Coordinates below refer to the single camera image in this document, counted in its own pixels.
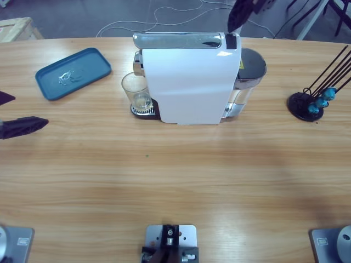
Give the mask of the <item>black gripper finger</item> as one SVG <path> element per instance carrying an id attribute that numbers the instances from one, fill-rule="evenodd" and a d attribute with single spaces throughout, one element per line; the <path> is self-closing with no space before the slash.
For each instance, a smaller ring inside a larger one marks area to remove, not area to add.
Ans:
<path id="1" fill-rule="evenodd" d="M 276 0 L 254 0 L 253 1 L 253 12 L 259 14 L 267 9 L 270 9 Z"/>
<path id="2" fill-rule="evenodd" d="M 4 105 L 8 102 L 15 100 L 16 98 L 8 93 L 0 92 L 0 105 Z"/>
<path id="3" fill-rule="evenodd" d="M 228 16 L 227 30 L 233 33 L 239 29 L 250 17 L 253 12 L 253 1 L 237 0 Z"/>
<path id="4" fill-rule="evenodd" d="M 1 121 L 1 139 L 10 139 L 34 133 L 49 123 L 49 120 L 36 116 Z"/>

